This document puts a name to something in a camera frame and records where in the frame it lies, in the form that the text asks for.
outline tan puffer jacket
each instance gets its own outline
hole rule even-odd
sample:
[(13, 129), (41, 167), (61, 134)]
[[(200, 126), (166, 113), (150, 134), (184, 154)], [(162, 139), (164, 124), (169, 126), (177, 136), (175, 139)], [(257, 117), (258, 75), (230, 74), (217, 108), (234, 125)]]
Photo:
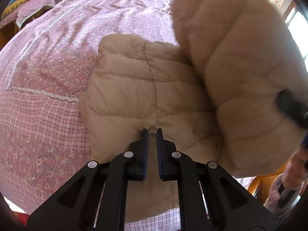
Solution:
[(305, 135), (275, 105), (286, 88), (305, 99), (308, 84), (300, 52), (266, 0), (174, 0), (173, 19), (180, 47), (104, 37), (79, 100), (100, 163), (149, 130), (147, 178), (129, 182), (126, 222), (178, 206), (176, 182), (158, 176), (159, 127), (193, 160), (216, 160), (237, 177), (275, 171)]

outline bed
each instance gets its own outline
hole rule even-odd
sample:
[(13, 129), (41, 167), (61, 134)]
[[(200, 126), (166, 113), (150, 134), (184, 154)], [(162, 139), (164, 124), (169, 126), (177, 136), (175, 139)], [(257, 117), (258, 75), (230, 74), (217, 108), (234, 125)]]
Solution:
[[(63, 0), (27, 24), (0, 52), (0, 191), (32, 213), (89, 161), (78, 97), (111, 33), (177, 44), (172, 0)], [(239, 179), (246, 188), (252, 178)], [(147, 222), (178, 230), (178, 209)]]

